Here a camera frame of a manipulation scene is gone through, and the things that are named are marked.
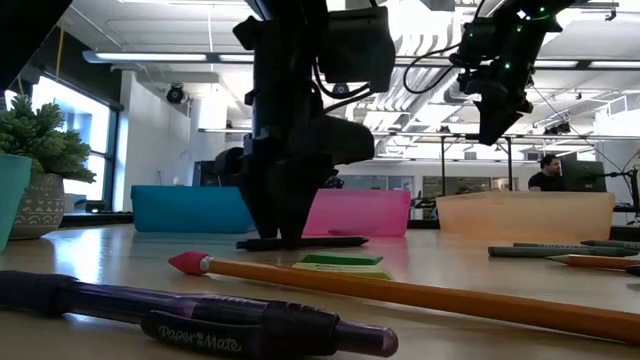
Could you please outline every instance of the black shirt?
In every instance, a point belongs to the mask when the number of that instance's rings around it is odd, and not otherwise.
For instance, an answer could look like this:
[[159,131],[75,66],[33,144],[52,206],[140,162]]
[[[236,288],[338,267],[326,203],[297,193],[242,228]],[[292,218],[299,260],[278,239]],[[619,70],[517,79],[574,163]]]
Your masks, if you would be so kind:
[[539,187],[542,191],[564,191],[561,176],[547,176],[539,172],[529,179],[529,189]]

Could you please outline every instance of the pen on table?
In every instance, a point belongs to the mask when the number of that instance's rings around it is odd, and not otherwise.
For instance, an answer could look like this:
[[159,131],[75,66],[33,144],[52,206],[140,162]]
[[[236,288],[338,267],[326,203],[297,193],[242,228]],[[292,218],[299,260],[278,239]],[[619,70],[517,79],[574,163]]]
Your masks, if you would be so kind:
[[[354,247],[362,246],[369,240],[361,236],[334,236],[324,238],[305,238],[296,242],[296,249],[310,247]],[[251,239],[236,243],[236,249],[247,251],[285,250],[286,243],[281,239]]]
[[579,249],[587,247],[586,245],[576,244],[553,244],[553,243],[513,243],[514,247],[541,247],[553,249]]
[[0,271],[0,306],[139,324],[160,342],[213,355],[277,359],[343,350],[388,357],[398,348],[391,329],[345,322],[310,306],[88,284],[64,275]]
[[604,248],[585,246],[581,248],[547,248],[547,247],[509,247],[491,246],[488,249],[492,257],[546,258],[558,255],[594,255],[594,256],[634,256],[637,251],[620,248]]
[[588,246],[617,247],[631,250],[640,250],[640,242],[618,241],[618,240],[589,240],[580,244]]
[[639,314],[478,291],[253,264],[218,259],[201,252],[174,256],[169,263],[191,275],[213,273],[234,276],[640,344],[640,333],[636,331],[640,328]]
[[640,276],[640,265],[627,266],[624,271],[633,276]]
[[640,260],[637,259],[618,259],[606,256],[560,255],[550,256],[547,259],[574,267],[611,270],[624,270],[628,266],[640,265]]

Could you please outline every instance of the teal bin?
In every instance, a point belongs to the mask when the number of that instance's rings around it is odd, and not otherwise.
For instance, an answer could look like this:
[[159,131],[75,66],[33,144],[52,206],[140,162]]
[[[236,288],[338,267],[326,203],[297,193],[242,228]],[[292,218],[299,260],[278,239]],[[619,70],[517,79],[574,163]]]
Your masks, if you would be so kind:
[[131,187],[133,225],[139,232],[243,234],[255,230],[235,187]]
[[0,252],[7,246],[20,200],[31,180],[31,159],[0,154]]

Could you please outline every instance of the potted plant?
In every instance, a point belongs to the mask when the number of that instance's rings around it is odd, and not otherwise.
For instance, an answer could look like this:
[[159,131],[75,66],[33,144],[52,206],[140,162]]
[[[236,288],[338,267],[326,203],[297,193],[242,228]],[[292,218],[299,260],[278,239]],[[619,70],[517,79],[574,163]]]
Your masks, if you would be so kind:
[[0,153],[29,157],[32,169],[9,239],[35,239],[60,226],[62,180],[93,183],[95,174],[84,167],[89,145],[76,131],[59,130],[64,120],[58,105],[45,104],[34,112],[27,96],[17,96],[12,105],[0,109]]

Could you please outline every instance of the plastic storage bin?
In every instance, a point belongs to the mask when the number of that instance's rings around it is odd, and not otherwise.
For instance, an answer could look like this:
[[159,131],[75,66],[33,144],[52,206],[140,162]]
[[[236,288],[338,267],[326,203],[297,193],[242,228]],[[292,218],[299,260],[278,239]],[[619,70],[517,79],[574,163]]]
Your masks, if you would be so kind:
[[304,235],[402,237],[410,203],[406,190],[321,189]]
[[609,238],[610,193],[485,192],[436,200],[443,233],[471,240],[579,242]]
[[140,232],[240,234],[255,230],[235,187],[132,186],[133,224]]
[[20,200],[31,179],[31,159],[0,154],[0,251],[7,246]]

